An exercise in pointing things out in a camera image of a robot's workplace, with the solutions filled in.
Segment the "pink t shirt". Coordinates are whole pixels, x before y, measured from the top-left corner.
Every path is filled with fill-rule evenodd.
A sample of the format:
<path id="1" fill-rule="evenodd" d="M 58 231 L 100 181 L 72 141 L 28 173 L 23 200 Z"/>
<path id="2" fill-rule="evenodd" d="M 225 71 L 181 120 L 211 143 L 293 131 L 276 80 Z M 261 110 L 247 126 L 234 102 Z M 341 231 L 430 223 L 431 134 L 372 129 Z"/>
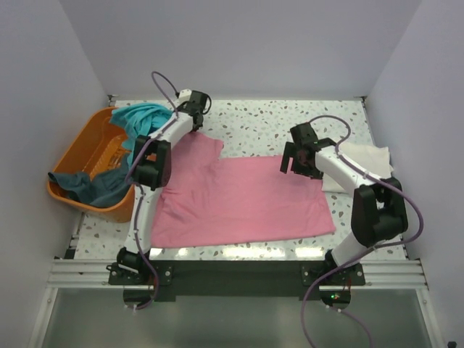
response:
<path id="1" fill-rule="evenodd" d="M 222 158 L 223 142 L 189 133 L 152 224 L 158 248 L 281 241 L 336 230 L 319 180 L 280 171 L 281 157 Z"/>

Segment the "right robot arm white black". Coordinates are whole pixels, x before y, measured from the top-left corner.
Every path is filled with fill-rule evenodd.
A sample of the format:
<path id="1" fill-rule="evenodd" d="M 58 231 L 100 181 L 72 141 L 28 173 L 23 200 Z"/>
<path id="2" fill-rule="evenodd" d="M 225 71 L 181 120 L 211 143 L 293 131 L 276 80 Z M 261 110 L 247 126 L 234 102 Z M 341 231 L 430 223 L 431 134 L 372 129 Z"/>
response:
<path id="1" fill-rule="evenodd" d="M 351 232 L 337 247 L 326 252 L 323 277 L 333 285 L 349 275 L 356 258 L 405 232 L 408 220 L 402 186 L 393 177 L 373 174 L 344 155 L 341 145 L 330 138 L 318 138 L 310 123 L 290 129 L 280 171 L 321 179 L 334 179 L 352 197 Z"/>

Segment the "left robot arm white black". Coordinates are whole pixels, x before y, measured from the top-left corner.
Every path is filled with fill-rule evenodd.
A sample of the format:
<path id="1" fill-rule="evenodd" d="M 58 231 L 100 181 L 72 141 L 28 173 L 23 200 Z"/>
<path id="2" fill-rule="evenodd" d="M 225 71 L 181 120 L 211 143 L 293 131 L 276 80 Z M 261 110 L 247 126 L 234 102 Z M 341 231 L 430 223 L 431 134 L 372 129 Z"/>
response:
<path id="1" fill-rule="evenodd" d="M 151 228 L 158 199 L 170 180 L 173 147 L 188 133 L 203 126 L 212 101 L 201 91 L 184 89 L 178 93 L 170 119 L 148 136 L 138 136 L 129 169 L 134 185 L 134 206 L 130 229 L 123 248 L 117 254 L 117 266 L 134 284 L 145 283 L 150 276 L 148 256 Z"/>

